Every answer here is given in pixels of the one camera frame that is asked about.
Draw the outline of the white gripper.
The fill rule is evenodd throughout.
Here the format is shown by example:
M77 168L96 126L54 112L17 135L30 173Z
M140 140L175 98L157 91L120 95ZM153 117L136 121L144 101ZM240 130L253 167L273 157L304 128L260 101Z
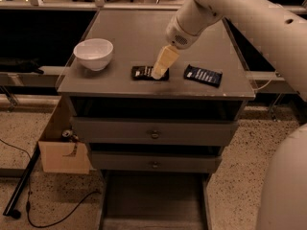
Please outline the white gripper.
M177 49L184 50L191 47L204 29L205 25L201 21L174 15L166 28L166 40L171 45L161 48L153 66L152 77L160 80L178 59Z

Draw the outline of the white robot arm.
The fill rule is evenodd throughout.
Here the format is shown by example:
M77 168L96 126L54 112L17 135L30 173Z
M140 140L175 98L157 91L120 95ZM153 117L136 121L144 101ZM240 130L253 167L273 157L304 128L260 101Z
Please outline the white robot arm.
M227 18L307 99L307 22L268 0L187 0L172 17L153 68L160 79L201 33ZM256 230L307 230L307 125L278 147L263 184Z

